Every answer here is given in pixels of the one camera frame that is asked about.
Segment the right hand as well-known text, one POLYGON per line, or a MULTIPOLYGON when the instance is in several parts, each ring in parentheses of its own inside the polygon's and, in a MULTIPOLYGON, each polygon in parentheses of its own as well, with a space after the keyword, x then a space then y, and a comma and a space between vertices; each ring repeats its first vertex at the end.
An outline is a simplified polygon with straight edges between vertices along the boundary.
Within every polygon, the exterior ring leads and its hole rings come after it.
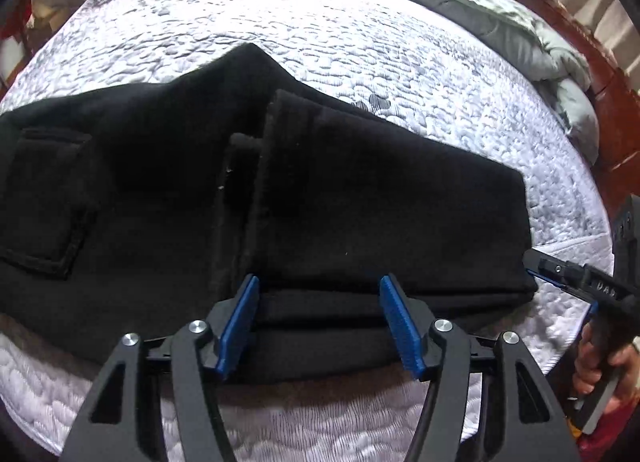
MULTIPOLYGON (((603 359, 603 350, 593 341, 593 326, 587 322, 582 327, 574 362, 573 388, 578 396, 587 396, 594 390, 602 378, 603 359)), ((621 368, 622 375, 605 407, 605 414, 626 406, 639 395, 639 352, 636 346, 629 343, 612 352, 608 355, 608 364, 612 368, 621 368)))

